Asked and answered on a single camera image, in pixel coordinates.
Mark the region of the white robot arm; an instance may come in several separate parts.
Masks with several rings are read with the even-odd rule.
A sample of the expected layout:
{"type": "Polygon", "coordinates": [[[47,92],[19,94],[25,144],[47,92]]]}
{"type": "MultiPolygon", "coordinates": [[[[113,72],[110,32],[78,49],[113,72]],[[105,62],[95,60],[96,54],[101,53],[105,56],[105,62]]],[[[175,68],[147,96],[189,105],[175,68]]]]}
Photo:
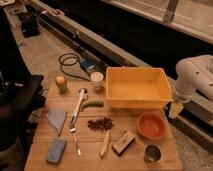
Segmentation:
{"type": "Polygon", "coordinates": [[[175,119],[196,90],[213,101],[213,55],[181,59],[176,64],[177,80],[173,86],[173,102],[168,116],[175,119]]]}

